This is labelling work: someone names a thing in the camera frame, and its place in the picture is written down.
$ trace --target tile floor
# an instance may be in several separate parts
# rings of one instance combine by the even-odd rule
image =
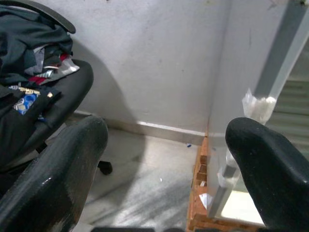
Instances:
[[[102,160],[113,173],[97,171],[80,222],[104,227],[185,229],[197,146],[109,131]]]

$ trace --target tape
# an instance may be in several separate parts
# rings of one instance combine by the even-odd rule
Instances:
[[[226,164],[230,167],[233,168],[238,168],[238,165],[236,163],[236,160],[234,159],[234,157],[232,156],[231,152],[229,151],[229,149],[226,150]]]
[[[218,176],[218,183],[221,187],[227,188],[227,189],[233,189],[239,179],[240,171],[239,169],[236,169],[234,176],[231,178],[225,178],[223,176],[223,169],[220,168],[219,172],[217,173]]]
[[[270,119],[277,100],[273,97],[257,99],[250,89],[242,99],[243,111],[246,117],[265,125]]]

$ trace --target wall molding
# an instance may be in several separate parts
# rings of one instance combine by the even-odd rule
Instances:
[[[90,115],[96,115],[96,114],[76,110],[74,111],[72,116],[74,118],[81,119],[83,117]],[[123,122],[107,118],[105,118],[104,120],[107,126],[112,129],[127,131],[135,134],[142,134],[146,136],[153,136],[162,139],[174,140],[181,143],[201,145],[205,137],[205,133],[203,132],[198,132],[194,130],[185,130],[181,128],[169,127],[154,123],[148,123],[142,121]]]

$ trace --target chair caster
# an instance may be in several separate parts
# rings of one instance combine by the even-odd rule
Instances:
[[[104,175],[112,173],[112,164],[110,162],[100,161],[98,163],[98,168]]]

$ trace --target gray wall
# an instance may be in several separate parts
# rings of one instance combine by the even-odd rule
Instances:
[[[211,136],[224,136],[229,121],[243,116],[241,100],[257,85],[286,3],[232,1],[209,121]]]
[[[38,1],[74,23],[74,57],[93,66],[80,110],[205,131],[229,0]]]

